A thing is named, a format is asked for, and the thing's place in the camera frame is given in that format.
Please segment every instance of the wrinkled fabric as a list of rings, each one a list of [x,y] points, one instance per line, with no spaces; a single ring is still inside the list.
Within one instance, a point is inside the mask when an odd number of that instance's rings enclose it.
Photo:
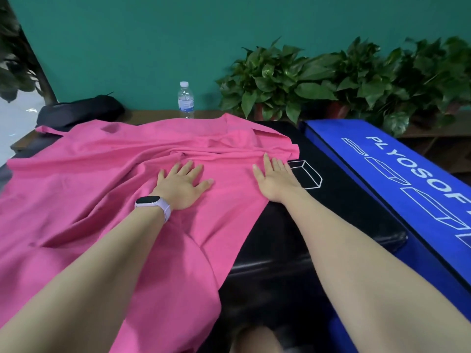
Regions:
[[[40,127],[39,131],[57,133]],[[0,197],[0,324],[149,195],[161,168],[203,164],[215,183],[174,211],[139,277],[111,352],[195,350],[221,304],[218,289],[267,205],[252,174],[262,155],[297,159],[275,130],[225,114],[140,126],[76,125],[30,159],[11,159]]]

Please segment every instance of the hand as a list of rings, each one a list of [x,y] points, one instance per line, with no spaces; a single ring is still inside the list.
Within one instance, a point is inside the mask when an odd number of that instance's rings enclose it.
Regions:
[[[193,161],[190,160],[179,171],[180,163],[177,162],[167,177],[165,177],[165,171],[161,169],[157,177],[157,186],[150,195],[165,199],[172,210],[190,207],[214,183],[213,179],[209,179],[193,186],[203,165],[198,165],[190,171],[192,165]]]
[[[287,163],[283,164],[281,160],[275,158],[270,163],[267,154],[263,155],[263,162],[265,175],[257,165],[253,166],[253,174],[259,183],[262,195],[270,201],[284,203],[293,191],[303,190]]]

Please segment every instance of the smartwatch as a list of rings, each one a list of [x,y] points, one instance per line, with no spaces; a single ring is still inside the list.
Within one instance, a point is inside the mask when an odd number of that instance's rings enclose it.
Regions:
[[[161,207],[163,209],[163,214],[165,215],[165,222],[170,218],[170,205],[165,199],[160,196],[146,196],[139,198],[134,204],[135,208],[138,207]]]

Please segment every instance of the plastic bottle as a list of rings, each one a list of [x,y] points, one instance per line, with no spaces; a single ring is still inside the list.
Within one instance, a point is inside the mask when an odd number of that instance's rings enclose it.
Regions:
[[[188,82],[180,82],[180,91],[178,93],[178,107],[182,118],[194,118],[194,97]]]

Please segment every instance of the teal wall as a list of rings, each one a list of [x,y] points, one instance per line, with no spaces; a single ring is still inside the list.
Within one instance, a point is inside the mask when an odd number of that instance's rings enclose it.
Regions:
[[[114,92],[130,109],[177,109],[187,80],[197,109],[241,47],[280,44],[307,55],[357,36],[383,50],[406,36],[471,40],[471,0],[10,0],[60,101]]]

